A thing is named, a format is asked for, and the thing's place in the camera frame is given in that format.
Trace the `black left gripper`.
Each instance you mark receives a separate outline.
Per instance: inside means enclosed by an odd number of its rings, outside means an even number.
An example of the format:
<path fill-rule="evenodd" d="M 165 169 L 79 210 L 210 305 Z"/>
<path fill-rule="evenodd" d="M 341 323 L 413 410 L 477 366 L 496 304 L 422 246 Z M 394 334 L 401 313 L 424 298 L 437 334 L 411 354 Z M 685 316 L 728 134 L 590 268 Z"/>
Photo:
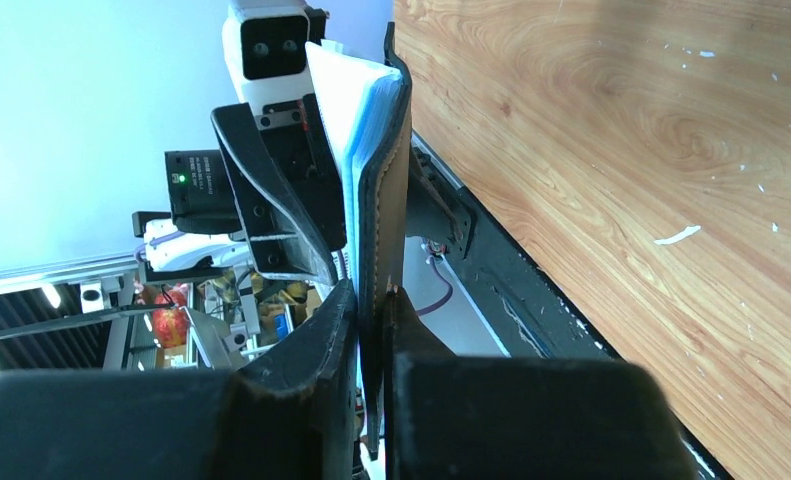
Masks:
<path fill-rule="evenodd" d="M 346 245 L 342 187 L 316 96 L 214 109 L 211 122 L 255 270 L 332 286 Z"/>

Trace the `black card holder with sleeves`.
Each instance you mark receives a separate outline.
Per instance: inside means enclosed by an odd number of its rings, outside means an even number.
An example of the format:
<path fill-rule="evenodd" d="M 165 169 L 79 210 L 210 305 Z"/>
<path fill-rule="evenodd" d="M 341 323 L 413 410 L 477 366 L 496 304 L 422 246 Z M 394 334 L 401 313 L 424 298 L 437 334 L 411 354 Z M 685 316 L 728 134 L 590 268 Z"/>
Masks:
<path fill-rule="evenodd" d="M 367 449 L 379 454 L 384 418 L 383 305 L 401 285 L 411 150 L 412 78 L 395 52 L 395 25 L 382 62 L 330 40 L 305 46 L 317 105 L 340 179 L 348 277 L 357 300 Z"/>

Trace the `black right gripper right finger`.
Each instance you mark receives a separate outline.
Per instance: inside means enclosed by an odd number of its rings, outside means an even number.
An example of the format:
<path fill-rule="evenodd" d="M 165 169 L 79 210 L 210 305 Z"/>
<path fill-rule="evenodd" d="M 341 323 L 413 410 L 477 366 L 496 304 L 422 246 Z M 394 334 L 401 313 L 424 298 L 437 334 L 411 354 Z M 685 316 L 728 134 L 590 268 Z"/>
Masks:
<path fill-rule="evenodd" d="M 458 356 L 390 291 L 383 326 L 390 479 L 693 479 L 664 393 L 613 360 Z"/>

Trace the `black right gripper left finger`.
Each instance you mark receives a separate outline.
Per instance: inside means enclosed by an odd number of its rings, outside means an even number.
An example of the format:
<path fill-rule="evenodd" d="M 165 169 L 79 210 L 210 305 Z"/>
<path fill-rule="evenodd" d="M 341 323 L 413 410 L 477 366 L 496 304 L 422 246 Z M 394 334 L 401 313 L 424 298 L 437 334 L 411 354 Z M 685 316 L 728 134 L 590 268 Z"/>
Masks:
<path fill-rule="evenodd" d="M 348 479 L 356 306 L 340 281 L 239 368 L 5 374 L 0 479 Z"/>

